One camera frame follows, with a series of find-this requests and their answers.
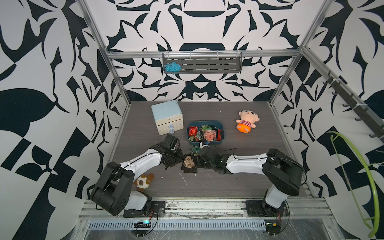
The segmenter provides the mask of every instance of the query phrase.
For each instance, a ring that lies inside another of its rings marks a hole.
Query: red candy wrapper
[[[217,141],[221,141],[220,129],[217,130]]]
[[[188,136],[196,136],[196,133],[197,133],[197,127],[189,127],[189,134]]]

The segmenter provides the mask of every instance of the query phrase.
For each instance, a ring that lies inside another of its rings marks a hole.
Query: blue rope bundle
[[[164,69],[166,72],[180,72],[181,66],[177,63],[171,63],[171,64],[167,63],[165,64]]]

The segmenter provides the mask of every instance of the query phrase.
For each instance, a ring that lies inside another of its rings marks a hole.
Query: zip tie
[[[334,81],[341,81],[341,79],[333,79],[332,82],[330,83],[330,85],[331,85]]]
[[[356,105],[353,107],[352,110],[355,110],[355,108],[356,108],[357,106],[362,106],[362,105],[368,105],[368,104],[366,104],[366,103],[358,103],[358,104],[356,104]]]

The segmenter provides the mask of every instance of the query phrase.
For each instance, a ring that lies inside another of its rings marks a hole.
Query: drawer
[[[183,119],[180,119],[180,120],[177,120],[177,121],[173,121],[173,122],[168,122],[168,123],[165,123],[165,124],[162,124],[162,125],[158,125],[157,126],[157,130],[158,131],[162,131],[162,130],[165,130],[165,129],[168,129],[168,126],[173,124],[173,126],[177,126],[177,125],[182,125],[183,124]]]
[[[177,115],[173,115],[173,116],[168,116],[166,118],[163,118],[163,119],[160,119],[160,120],[157,120],[155,121],[156,125],[162,125],[162,124],[167,124],[169,122],[174,122],[176,120],[179,120],[179,119],[183,119],[183,114],[180,113],[180,114],[177,114]]]
[[[177,131],[177,130],[182,130],[184,128],[184,124],[180,124],[180,125],[174,125],[173,126],[173,129],[175,130],[175,131]],[[164,129],[164,130],[159,130],[159,134],[160,135],[164,135],[164,134],[167,134],[167,133],[169,133],[169,129],[168,129],[168,126],[167,126],[167,128],[166,129]]]

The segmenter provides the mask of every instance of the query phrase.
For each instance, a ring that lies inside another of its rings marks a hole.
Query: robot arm
[[[131,192],[133,181],[161,163],[166,169],[180,163],[181,150],[174,150],[177,141],[176,137],[168,134],[163,142],[153,145],[134,159],[107,164],[92,190],[91,200],[113,216],[123,209],[142,210],[150,205],[151,197],[138,191]]]
[[[278,209],[290,196],[298,196],[303,167],[277,149],[254,156],[218,154],[218,149],[204,147],[199,156],[208,166],[220,174],[240,172],[266,175],[272,182],[263,200],[263,207]]]
[[[92,193],[91,200],[113,216],[123,209],[147,210],[151,198],[132,191],[133,181],[152,167],[163,163],[172,167],[182,162],[180,149],[175,149],[178,139],[167,135],[164,142],[158,143],[140,156],[127,162],[107,164]],[[303,168],[297,162],[276,149],[255,156],[218,154],[218,149],[204,147],[199,156],[207,162],[207,167],[220,174],[249,172],[263,174],[272,182],[263,201],[263,208],[278,209],[289,196],[298,196]]]

